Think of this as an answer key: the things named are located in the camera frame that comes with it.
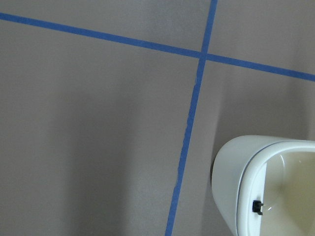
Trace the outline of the cream plastic basket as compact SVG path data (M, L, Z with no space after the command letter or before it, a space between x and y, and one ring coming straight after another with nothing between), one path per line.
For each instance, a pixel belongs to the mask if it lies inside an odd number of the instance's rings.
M234 138L215 157L211 187L234 236L315 233L313 141L259 135Z

